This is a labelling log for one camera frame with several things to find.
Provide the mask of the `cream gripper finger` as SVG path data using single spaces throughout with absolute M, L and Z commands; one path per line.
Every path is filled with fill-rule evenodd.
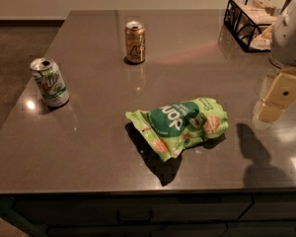
M 282 68 L 263 81 L 256 104 L 256 119 L 275 122 L 296 102 L 296 68 Z

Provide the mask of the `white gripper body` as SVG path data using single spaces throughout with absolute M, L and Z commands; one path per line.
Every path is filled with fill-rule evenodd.
M 278 16 L 271 36 L 271 61 L 278 67 L 296 66 L 296 0 Z

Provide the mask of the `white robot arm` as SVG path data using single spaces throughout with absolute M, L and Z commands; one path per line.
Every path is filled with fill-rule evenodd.
M 277 121 L 296 102 L 296 0 L 281 11 L 271 32 L 270 63 L 277 68 L 264 78 L 255 119 Z

